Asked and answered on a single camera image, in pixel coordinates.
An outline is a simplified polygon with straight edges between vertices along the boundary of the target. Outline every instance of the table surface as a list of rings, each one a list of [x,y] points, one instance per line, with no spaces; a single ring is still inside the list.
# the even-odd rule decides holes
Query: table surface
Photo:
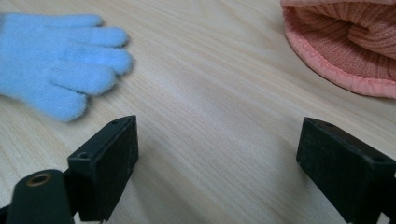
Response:
[[[295,161],[303,118],[396,158],[396,102],[340,89],[288,44],[276,0],[1,1],[2,12],[95,13],[134,70],[62,123],[0,96],[0,206],[22,177],[136,115],[140,159],[109,223],[344,223]]]

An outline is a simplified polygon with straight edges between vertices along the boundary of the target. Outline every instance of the pink knitted fabric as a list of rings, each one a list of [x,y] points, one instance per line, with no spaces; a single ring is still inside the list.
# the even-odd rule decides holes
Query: pink knitted fabric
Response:
[[[281,0],[287,38],[321,76],[396,98],[396,0]]]

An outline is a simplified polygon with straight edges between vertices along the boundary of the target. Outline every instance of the blue glove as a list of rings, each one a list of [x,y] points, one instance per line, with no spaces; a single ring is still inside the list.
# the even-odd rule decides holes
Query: blue glove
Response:
[[[0,14],[0,94],[61,121],[81,116],[87,95],[127,73],[128,35],[97,15]]]

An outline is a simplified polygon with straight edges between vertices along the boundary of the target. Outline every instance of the wooden table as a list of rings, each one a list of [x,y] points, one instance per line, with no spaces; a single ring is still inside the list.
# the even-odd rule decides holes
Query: wooden table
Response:
[[[22,177],[64,171],[69,154],[128,115],[141,157],[109,223],[344,223],[295,161],[304,117],[396,158],[396,101],[312,72],[290,48],[276,0],[5,0],[0,9],[100,14],[128,32],[135,58],[73,122],[0,96],[0,206]]]

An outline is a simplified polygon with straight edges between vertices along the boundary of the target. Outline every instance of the pink cloth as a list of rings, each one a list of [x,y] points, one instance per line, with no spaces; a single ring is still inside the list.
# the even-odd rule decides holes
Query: pink cloth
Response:
[[[396,98],[396,0],[281,0],[305,63],[359,94]]]

